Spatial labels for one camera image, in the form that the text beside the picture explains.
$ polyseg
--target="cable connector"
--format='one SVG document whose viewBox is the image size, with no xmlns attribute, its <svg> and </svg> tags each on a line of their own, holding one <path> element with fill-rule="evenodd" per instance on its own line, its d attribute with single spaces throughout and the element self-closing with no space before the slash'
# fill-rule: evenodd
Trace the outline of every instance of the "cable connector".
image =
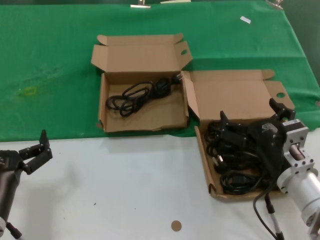
<svg viewBox="0 0 320 240">
<path fill-rule="evenodd" d="M 277 232 L 276 234 L 277 240 L 285 240 L 284 234 L 282 232 Z"/>
<path fill-rule="evenodd" d="M 6 223 L 6 228 L 9 230 L 14 239 L 21 238 L 22 233 L 18 229 L 16 229 L 10 222 Z"/>
<path fill-rule="evenodd" d="M 218 174 L 225 174 L 229 170 L 222 156 L 212 157 L 212 161 L 214 163 L 214 169 Z"/>
<path fill-rule="evenodd" d="M 266 206 L 266 209 L 268 210 L 268 213 L 269 213 L 269 214 L 274 214 L 276 211 L 275 211 L 274 206 L 273 206 L 272 203 L 271 203 L 269 194 L 266 194 L 266 195 L 264 196 L 264 201 L 265 201 L 265 206 Z"/>
</svg>

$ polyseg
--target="metal bracket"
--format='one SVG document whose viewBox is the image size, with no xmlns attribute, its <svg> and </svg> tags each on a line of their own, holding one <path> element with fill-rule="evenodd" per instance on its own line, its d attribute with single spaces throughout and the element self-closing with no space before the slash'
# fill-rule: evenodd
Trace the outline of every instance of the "metal bracket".
<svg viewBox="0 0 320 240">
<path fill-rule="evenodd" d="M 131 4 L 130 5 L 131 8 L 140 8 L 140 9 L 149 9 L 151 8 L 151 6 L 149 5 L 145 5 L 145 0 L 138 0 L 138 4 Z"/>
<path fill-rule="evenodd" d="M 270 4 L 272 7 L 276 8 L 276 9 L 280 9 L 282 10 L 282 6 L 280 6 L 280 4 L 284 1 L 284 0 L 275 0 L 274 2 L 265 0 L 268 4 Z"/>
</svg>

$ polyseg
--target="green tablecloth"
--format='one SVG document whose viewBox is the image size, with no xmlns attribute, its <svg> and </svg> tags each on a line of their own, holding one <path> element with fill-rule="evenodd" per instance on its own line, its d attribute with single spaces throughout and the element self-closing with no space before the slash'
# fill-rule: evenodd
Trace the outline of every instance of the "green tablecloth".
<svg viewBox="0 0 320 240">
<path fill-rule="evenodd" d="M 0 141 L 36 140 L 41 129 L 51 139 L 106 136 L 96 127 L 96 36 L 176 33 L 194 58 L 188 70 L 274 69 L 297 117 L 312 130 L 320 126 L 320 89 L 305 54 L 284 12 L 263 1 L 21 5 L 0 6 Z M 192 117 L 187 129 L 162 133 L 194 136 L 195 124 Z"/>
</svg>

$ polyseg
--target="white tabletop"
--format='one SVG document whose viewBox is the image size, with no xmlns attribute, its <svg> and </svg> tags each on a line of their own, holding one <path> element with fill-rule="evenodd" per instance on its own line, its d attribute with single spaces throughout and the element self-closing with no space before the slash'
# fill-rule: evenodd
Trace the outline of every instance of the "white tabletop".
<svg viewBox="0 0 320 240">
<path fill-rule="evenodd" d="M 320 129 L 306 140 L 315 160 L 319 139 Z M 9 216 L 25 240 L 272 240 L 252 201 L 227 203 L 208 194 L 195 137 L 50 143 L 53 159 L 32 175 L 22 174 Z M 0 149 L 35 144 L 0 143 Z M 272 203 L 285 238 L 308 239 L 290 198 Z M 273 229 L 263 201 L 258 209 Z M 174 220 L 182 224 L 179 232 L 171 229 Z M 1 240 L 13 237 L 5 231 Z"/>
</svg>

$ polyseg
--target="open cardboard box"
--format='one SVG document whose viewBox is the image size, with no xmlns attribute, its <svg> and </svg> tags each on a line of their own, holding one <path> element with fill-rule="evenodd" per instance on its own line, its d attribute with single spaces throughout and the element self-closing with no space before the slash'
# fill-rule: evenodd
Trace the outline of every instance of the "open cardboard box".
<svg viewBox="0 0 320 240">
<path fill-rule="evenodd" d="M 188 124 L 188 102 L 184 82 L 171 87 L 171 95 L 152 99 L 139 111 L 120 116 L 106 107 L 106 101 L 121 95 L 133 84 L 171 78 L 191 60 L 183 34 L 176 35 L 99 35 L 102 45 L 94 45 L 91 63 L 103 70 L 101 76 L 99 116 L 107 133 L 122 131 L 157 131 L 185 128 Z"/>
<path fill-rule="evenodd" d="M 284 86 L 279 81 L 269 80 L 275 75 L 269 69 L 183 71 L 182 74 L 188 104 L 200 120 L 195 132 L 209 193 L 212 197 L 225 199 L 256 197 L 259 191 L 245 195 L 223 192 L 221 175 L 215 171 L 212 157 L 206 152 L 204 133 L 210 122 L 220 120 L 220 111 L 224 111 L 231 122 L 250 123 L 275 114 L 269 106 L 270 98 L 293 109 L 294 104 Z"/>
</svg>

